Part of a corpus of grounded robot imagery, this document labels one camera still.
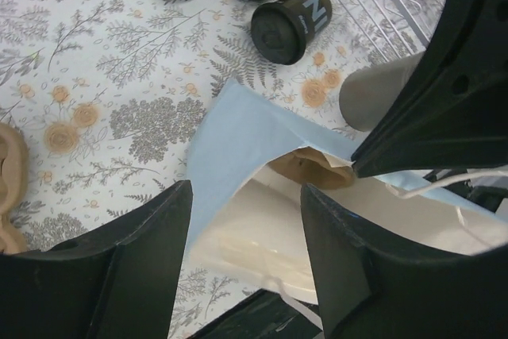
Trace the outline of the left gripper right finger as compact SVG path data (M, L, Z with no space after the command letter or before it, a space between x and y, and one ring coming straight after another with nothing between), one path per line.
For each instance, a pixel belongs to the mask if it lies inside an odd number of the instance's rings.
M419 244L311 185L301 212L325 337L506 337L506 246L466 256Z

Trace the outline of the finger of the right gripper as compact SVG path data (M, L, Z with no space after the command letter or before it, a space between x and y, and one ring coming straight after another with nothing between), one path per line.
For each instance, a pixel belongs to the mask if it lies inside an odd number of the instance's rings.
M393 106L352 154L360 177L507 162L507 0L446 0Z

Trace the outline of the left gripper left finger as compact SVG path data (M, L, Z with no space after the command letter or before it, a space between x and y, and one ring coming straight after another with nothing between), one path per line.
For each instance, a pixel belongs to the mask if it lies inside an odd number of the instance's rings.
M2 256L2 337L165 338L192 200L179 181L48 251Z

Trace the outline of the light blue paper bag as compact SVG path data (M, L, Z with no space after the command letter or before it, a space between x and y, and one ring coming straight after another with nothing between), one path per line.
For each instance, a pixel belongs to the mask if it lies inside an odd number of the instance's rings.
M194 192L188 256L274 291L292 306L318 305L301 212L302 188L314 185L298 184L267 165L305 147L322 152L333 168L352 169L354 141L229 80L188 152ZM505 179L506 168L435 182L413 171L354 175L350 187L318 190L354 214L432 248L466 256L507 248L507 220L450 191L465 181Z

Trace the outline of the single brown cup carrier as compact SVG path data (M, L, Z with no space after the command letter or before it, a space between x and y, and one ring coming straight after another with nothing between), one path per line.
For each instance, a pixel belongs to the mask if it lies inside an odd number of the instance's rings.
M288 152L268 162L267 165L289 180L301 185L313 184L322 190L350 187L355 180L350 167L333 168L322 152L311 147Z

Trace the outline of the black coffee cup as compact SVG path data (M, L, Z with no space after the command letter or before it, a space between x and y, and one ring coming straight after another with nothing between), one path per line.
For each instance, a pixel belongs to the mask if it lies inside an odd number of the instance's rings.
M331 0L284 0L284 4L302 27L306 44L328 26L333 16Z

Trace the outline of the black coffee cup lid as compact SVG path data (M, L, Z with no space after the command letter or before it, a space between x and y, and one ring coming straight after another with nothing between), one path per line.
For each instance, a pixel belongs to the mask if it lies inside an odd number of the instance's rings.
M306 34L298 16L274 2L256 8L250 34L261 56L274 64L295 64L306 50Z

